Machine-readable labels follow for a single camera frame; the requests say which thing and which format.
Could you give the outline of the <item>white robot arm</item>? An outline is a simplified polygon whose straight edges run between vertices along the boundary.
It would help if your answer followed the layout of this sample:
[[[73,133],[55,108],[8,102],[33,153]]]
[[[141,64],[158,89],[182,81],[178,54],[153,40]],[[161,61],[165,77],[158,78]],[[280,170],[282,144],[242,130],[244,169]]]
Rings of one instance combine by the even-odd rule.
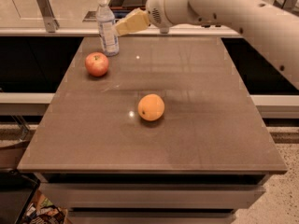
[[[299,17],[263,0],[147,0],[114,25],[127,35],[149,25],[224,25],[239,33],[281,75],[299,89]]]

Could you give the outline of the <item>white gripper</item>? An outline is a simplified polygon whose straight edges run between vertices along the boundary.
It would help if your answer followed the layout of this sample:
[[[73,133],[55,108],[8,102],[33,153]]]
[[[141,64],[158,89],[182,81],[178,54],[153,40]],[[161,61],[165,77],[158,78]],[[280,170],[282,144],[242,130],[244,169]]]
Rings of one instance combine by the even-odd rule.
[[[146,30],[150,24],[160,29],[172,27],[173,23],[166,16],[165,1],[147,0],[146,10],[148,13],[140,8],[132,10],[113,25],[115,35],[123,36],[140,32]]]

